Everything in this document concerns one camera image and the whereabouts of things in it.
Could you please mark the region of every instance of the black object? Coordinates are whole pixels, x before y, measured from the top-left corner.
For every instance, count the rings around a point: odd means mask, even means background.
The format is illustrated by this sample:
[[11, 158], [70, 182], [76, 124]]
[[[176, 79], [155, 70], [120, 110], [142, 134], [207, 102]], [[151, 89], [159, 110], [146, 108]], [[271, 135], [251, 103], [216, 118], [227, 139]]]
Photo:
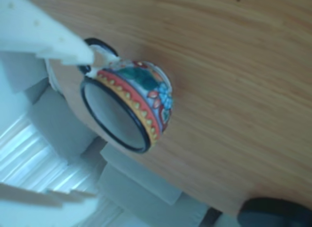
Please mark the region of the black object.
[[238, 215], [242, 227], [312, 227], [312, 211], [279, 199], [247, 201]]
[[222, 215], [222, 212], [217, 210], [217, 209], [214, 209], [213, 207], [211, 207], [203, 221], [201, 222], [201, 225], [200, 226], [204, 226], [204, 227], [213, 227], [214, 224], [216, 223], [216, 221], [219, 219], [219, 217]]

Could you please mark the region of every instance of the yellow scalloped band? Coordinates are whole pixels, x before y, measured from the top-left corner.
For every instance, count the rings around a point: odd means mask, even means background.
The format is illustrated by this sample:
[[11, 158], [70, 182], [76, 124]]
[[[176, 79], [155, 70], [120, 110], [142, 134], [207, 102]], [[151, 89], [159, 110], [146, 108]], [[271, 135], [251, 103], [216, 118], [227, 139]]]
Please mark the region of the yellow scalloped band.
[[107, 77], [97, 76], [97, 80], [109, 87], [112, 91], [114, 91], [127, 105], [133, 110], [135, 115], [144, 125], [144, 128], [150, 138], [151, 147], [157, 142], [158, 135], [155, 133], [155, 128], [152, 126], [153, 121], [151, 119], [147, 119], [147, 111], [140, 109], [140, 103], [135, 102], [131, 99], [131, 94], [122, 89], [122, 86], [115, 85], [115, 81], [109, 80]]

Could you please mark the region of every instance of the white plastic part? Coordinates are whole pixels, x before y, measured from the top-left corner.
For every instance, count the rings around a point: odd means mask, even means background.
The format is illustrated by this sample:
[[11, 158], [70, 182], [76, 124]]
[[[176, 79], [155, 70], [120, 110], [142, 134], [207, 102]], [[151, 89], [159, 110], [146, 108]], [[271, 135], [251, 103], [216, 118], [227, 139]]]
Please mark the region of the white plastic part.
[[92, 49], [28, 0], [0, 0], [0, 51], [31, 52], [67, 65], [93, 64]]
[[73, 227], [97, 206], [98, 198], [87, 193], [43, 194], [0, 184], [2, 227]]

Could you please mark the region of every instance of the ceramic cup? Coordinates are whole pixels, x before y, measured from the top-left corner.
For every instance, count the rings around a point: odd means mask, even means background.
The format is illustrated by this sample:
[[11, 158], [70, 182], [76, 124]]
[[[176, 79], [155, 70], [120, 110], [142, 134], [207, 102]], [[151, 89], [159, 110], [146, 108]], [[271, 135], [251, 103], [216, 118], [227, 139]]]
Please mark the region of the ceramic cup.
[[156, 65], [121, 59], [108, 44], [86, 39], [105, 62], [79, 66], [85, 75], [81, 94], [89, 112], [115, 141], [134, 152], [152, 147], [167, 128], [172, 112], [172, 87]]

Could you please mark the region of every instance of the cup handle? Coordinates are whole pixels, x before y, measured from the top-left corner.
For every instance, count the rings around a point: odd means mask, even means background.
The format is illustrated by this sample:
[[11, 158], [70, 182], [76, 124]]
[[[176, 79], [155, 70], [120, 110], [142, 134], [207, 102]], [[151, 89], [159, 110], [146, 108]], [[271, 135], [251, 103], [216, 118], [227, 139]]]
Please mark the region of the cup handle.
[[[106, 55], [114, 55], [119, 57], [117, 51], [114, 48], [97, 38], [87, 38], [84, 41], [88, 44], [88, 46], [93, 47], [95, 50], [101, 53], [103, 57]], [[90, 65], [78, 66], [78, 68], [84, 75], [91, 71]]]

